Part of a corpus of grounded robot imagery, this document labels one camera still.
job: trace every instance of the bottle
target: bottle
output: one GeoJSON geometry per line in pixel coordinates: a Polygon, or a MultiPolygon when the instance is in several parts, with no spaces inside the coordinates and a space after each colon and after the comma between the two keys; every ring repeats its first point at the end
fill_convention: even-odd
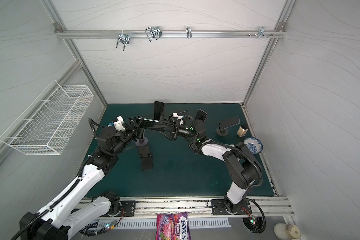
{"type": "Polygon", "coordinates": [[[248,124],[244,123],[239,127],[239,130],[237,131],[237,135],[239,135],[239,137],[244,137],[247,131],[248,131],[248,124]]]}

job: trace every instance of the snack package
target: snack package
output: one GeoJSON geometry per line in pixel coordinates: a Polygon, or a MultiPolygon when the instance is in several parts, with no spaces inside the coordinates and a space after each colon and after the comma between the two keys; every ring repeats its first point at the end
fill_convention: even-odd
{"type": "Polygon", "coordinates": [[[156,240],[191,240],[186,212],[158,214],[156,228],[156,240]]]}

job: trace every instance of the white wire basket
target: white wire basket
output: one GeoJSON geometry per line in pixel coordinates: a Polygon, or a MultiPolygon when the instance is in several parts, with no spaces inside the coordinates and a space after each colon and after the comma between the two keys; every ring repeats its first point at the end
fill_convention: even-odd
{"type": "Polygon", "coordinates": [[[54,80],[0,136],[0,141],[26,155],[60,155],[93,97],[85,85],[61,86],[54,80]]]}

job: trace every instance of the bottle lid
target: bottle lid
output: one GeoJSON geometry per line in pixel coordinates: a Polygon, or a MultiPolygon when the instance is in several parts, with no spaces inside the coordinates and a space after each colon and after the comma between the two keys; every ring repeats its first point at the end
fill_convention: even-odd
{"type": "Polygon", "coordinates": [[[248,129],[248,124],[247,123],[244,123],[242,126],[241,126],[242,129],[248,129]]]}

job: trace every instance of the green mat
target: green mat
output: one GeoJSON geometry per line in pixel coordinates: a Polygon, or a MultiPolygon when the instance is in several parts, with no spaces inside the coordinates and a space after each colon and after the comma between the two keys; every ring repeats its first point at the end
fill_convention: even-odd
{"type": "MultiPolygon", "coordinates": [[[[240,124],[245,122],[239,104],[165,104],[164,117],[179,109],[189,111],[191,116],[195,116],[198,109],[207,112],[206,135],[214,141],[236,144],[251,136],[248,131],[245,137],[239,138],[236,134],[239,125],[229,128],[226,137],[216,134],[218,123],[222,120],[239,115],[240,124]]],[[[124,119],[138,115],[153,119],[154,105],[109,104],[101,124],[107,125],[120,115],[124,119]]],[[[98,197],[107,190],[122,197],[222,196],[230,188],[232,180],[223,161],[211,156],[193,154],[182,137],[176,141],[169,141],[160,133],[151,130],[146,130],[145,136],[153,155],[153,170],[140,170],[139,154],[134,147],[119,154],[119,161],[114,168],[87,193],[86,197],[98,197]]],[[[97,142],[93,140],[88,154],[91,154],[96,146],[97,142]]],[[[259,155],[255,156],[262,164],[259,155]]],[[[265,171],[263,179],[263,185],[255,188],[250,195],[274,195],[265,171]]]]}

